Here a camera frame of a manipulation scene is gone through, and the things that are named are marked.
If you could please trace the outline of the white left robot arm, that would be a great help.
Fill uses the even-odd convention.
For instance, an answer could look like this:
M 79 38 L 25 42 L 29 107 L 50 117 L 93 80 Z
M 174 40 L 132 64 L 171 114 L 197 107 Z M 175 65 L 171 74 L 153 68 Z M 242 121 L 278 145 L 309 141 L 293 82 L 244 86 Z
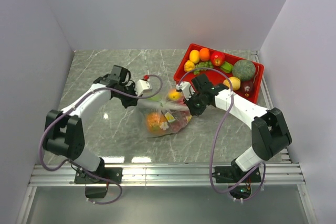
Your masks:
M 93 183 L 105 179 L 104 160 L 85 147 L 83 128 L 87 120 L 112 98 L 121 101 L 125 108 L 136 106 L 139 97 L 151 89 L 147 79 L 132 81 L 130 71 L 113 66 L 112 71 L 98 77 L 88 91 L 71 105 L 60 111 L 48 112 L 45 131 L 39 146 L 39 159 L 43 151 L 65 157 L 87 171 Z

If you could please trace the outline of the green fake grape bunch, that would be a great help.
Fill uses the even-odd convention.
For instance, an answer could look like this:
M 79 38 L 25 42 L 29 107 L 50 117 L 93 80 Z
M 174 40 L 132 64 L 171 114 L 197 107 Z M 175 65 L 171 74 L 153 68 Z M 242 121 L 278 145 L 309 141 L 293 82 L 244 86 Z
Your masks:
M 201 71 L 206 71 L 206 68 L 214 68 L 213 64 L 210 61 L 200 62 L 195 65 L 195 69 L 193 71 L 194 75 L 200 74 Z

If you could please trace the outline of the red plastic tray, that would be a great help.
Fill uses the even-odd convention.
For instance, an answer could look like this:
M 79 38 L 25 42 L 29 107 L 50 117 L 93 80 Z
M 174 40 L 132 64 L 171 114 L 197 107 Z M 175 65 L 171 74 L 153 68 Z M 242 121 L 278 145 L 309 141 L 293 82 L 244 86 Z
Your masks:
M 234 91 L 252 103 L 257 103 L 264 66 L 252 60 L 220 52 L 205 46 L 190 44 L 175 74 L 174 81 L 192 81 L 205 74 L 214 85 L 227 84 L 221 75 L 233 81 Z

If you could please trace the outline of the yellow fake lemon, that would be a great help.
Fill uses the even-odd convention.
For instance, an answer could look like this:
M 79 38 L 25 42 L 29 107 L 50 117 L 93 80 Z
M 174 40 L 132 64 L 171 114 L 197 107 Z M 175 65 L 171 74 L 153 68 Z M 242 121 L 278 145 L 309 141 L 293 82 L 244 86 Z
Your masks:
M 200 61 L 200 53 L 198 50 L 192 50 L 189 54 L 189 60 L 193 63 L 193 64 L 197 64 Z

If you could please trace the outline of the orange fake pineapple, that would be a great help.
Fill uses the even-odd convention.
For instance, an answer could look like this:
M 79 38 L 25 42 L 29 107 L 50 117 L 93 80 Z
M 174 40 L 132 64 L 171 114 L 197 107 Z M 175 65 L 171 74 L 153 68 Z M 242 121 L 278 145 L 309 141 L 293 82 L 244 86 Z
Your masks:
M 166 120 L 164 116 L 159 112 L 151 112 L 145 116 L 146 128 L 151 133 L 163 133 L 164 130 L 161 128 L 161 126 L 165 122 Z

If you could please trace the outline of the yellow orange fake mango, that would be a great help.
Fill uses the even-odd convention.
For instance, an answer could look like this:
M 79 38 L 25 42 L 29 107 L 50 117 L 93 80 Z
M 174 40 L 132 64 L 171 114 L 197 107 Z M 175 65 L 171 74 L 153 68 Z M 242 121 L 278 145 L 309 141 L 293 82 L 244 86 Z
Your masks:
M 181 99 L 183 99 L 183 96 L 182 94 L 177 91 L 176 89 L 172 89 L 168 92 L 167 94 L 167 98 L 170 100 L 170 101 L 179 101 Z

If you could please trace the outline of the dark red fake plum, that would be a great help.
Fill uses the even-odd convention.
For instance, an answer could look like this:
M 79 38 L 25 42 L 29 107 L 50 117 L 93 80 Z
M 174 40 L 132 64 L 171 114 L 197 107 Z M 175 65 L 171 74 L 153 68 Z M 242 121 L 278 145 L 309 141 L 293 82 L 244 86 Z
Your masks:
M 240 85 L 240 90 L 241 90 L 243 96 L 246 97 L 246 98 L 252 96 L 252 94 L 254 92 L 254 89 L 255 89 L 255 86 L 254 86 L 254 82 L 252 80 L 244 81 Z

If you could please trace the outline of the red fake pomegranate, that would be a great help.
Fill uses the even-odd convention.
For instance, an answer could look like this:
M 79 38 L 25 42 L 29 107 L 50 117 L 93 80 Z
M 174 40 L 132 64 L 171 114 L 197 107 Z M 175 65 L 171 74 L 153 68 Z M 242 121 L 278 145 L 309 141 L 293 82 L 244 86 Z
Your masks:
M 212 65 L 220 67 L 225 62 L 225 55 L 223 52 L 215 51 L 211 54 L 210 61 Z

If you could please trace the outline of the aluminium mounting rail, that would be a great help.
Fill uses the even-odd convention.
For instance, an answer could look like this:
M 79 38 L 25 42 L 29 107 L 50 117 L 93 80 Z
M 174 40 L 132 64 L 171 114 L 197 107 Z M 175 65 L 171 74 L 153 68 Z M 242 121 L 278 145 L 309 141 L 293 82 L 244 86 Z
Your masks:
M 207 164 L 111 164 L 122 168 L 122 187 L 132 186 L 209 186 Z M 305 179 L 299 164 L 270 163 L 259 168 L 259 176 L 265 176 L 265 185 L 302 185 Z M 30 177 L 33 187 L 85 187 L 75 183 L 75 171 L 66 165 L 55 172 L 48 172 L 36 165 Z

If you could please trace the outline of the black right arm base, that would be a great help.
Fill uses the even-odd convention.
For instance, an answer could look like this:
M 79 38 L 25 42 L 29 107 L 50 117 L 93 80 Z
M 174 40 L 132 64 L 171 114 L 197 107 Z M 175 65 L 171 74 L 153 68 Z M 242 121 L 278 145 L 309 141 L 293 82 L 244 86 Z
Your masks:
M 244 177 L 248 172 L 242 172 L 239 168 L 234 168 L 232 166 L 215 166 L 212 177 L 218 184 L 234 184 L 237 183 L 242 177 Z M 253 171 L 249 177 L 243 180 L 243 183 L 259 183 L 261 182 L 261 175 L 259 168 Z

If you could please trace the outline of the clear plastic bag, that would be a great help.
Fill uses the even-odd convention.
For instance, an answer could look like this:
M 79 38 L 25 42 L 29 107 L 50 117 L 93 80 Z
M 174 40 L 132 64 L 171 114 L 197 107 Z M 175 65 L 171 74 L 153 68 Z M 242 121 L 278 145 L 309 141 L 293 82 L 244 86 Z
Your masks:
M 189 111 L 189 108 L 183 103 L 184 97 L 179 101 L 170 101 L 167 98 L 168 92 L 160 92 L 159 94 L 151 98 L 140 99 L 138 101 L 138 105 L 136 107 L 137 114 L 139 115 L 139 120 L 142 123 L 144 134 L 148 138 L 155 138 L 170 134 L 176 134 L 172 132 L 170 125 L 170 123 L 172 123 L 175 120 L 172 115 L 173 112 Z M 166 122 L 163 123 L 161 126 L 161 128 L 164 130 L 163 133 L 155 134 L 147 130 L 145 124 L 145 116 L 151 112 L 159 112 L 162 113 L 162 115 L 164 116 Z

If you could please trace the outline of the green fake starfruit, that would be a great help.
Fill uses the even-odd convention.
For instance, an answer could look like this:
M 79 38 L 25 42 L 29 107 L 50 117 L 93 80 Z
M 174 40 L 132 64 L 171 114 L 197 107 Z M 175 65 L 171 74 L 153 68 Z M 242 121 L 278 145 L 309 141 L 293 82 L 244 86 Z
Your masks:
M 221 66 L 220 69 L 225 73 L 231 73 L 233 69 L 233 65 L 227 61 L 225 61 Z

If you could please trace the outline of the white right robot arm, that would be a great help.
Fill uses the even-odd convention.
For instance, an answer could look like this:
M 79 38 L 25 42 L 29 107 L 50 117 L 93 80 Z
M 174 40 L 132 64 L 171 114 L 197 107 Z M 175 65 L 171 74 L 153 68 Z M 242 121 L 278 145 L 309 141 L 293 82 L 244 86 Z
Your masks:
M 192 116 L 201 115 L 211 105 L 224 110 L 225 115 L 233 115 L 251 129 L 251 147 L 232 163 L 231 175 L 235 181 L 244 181 L 253 167 L 270 160 L 292 143 L 280 109 L 258 106 L 223 84 L 215 86 L 205 74 L 197 76 L 191 83 L 180 82 L 176 89 L 183 93 L 184 104 Z

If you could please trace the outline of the pale yellow fake pear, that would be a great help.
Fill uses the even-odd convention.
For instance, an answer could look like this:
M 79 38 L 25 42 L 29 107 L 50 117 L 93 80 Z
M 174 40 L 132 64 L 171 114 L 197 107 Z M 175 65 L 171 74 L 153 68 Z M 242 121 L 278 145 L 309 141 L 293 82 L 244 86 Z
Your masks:
M 241 85 L 241 80 L 236 78 L 236 77 L 229 77 L 229 80 L 224 80 L 223 81 L 223 85 L 227 86 L 230 88 L 230 84 L 229 82 L 231 82 L 232 88 L 234 91 L 239 90 L 240 89 L 240 85 Z

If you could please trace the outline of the bumpy yellow fake citron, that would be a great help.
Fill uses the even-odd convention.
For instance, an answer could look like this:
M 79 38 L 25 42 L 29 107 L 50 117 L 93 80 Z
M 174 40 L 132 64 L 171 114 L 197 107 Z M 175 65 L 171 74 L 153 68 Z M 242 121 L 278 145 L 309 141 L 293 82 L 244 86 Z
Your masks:
M 188 60 L 185 62 L 184 72 L 194 71 L 194 69 L 195 69 L 195 64 L 192 61 Z

